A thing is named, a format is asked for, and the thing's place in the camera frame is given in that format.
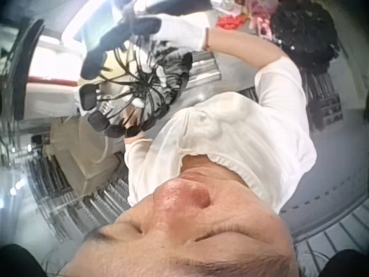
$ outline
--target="white glove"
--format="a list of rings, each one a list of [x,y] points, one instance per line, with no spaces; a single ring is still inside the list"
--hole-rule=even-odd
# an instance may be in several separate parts
[[[205,46],[206,28],[195,26],[185,19],[167,14],[156,16],[144,16],[142,18],[157,18],[161,20],[161,26],[152,37],[155,40],[167,40],[173,46],[188,47],[195,51],[201,51]]]

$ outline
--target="white shirt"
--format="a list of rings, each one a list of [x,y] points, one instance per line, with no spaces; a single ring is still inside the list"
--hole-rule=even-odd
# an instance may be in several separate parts
[[[225,92],[178,111],[154,140],[127,145],[130,205],[177,177],[184,156],[207,155],[279,212],[317,153],[295,64],[283,57],[265,66],[256,74],[255,87],[259,104]]]

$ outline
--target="nose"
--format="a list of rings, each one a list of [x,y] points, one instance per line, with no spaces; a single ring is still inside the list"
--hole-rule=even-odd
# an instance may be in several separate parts
[[[153,194],[152,227],[182,228],[209,205],[210,194],[204,184],[181,178],[169,180]]]

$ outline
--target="skin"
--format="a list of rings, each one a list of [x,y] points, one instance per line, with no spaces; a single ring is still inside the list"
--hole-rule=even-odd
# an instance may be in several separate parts
[[[84,243],[63,275],[180,276],[176,264],[183,260],[242,263],[277,253],[291,261],[289,276],[297,276],[281,218],[238,175],[206,156],[184,157],[177,178],[101,232],[112,240]]]

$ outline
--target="eye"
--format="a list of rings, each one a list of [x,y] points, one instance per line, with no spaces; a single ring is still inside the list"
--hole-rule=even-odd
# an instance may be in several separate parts
[[[247,235],[247,232],[245,232],[244,228],[242,228],[239,225],[235,226],[222,226],[218,228],[211,229],[210,231],[206,232],[205,234],[201,235],[200,237],[196,238],[194,242],[203,241],[205,239],[215,237],[216,235],[223,234],[223,233],[238,233],[241,235]]]

